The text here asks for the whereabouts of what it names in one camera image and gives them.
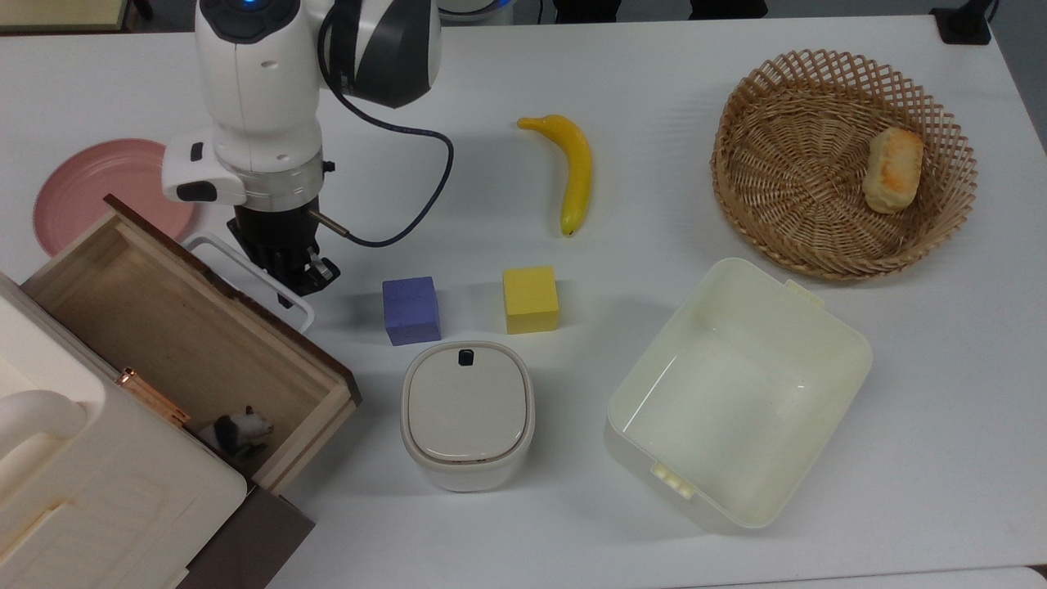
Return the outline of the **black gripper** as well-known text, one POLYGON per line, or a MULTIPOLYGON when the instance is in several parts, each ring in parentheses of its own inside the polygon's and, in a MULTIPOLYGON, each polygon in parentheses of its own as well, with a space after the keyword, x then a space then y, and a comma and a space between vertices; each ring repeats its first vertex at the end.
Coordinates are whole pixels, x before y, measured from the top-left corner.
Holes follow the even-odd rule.
POLYGON ((283 212, 237 205, 226 225, 250 260, 298 297, 308 297, 313 284, 325 290, 341 275, 335 264, 319 257, 319 221, 312 216, 318 210, 317 200, 283 212))

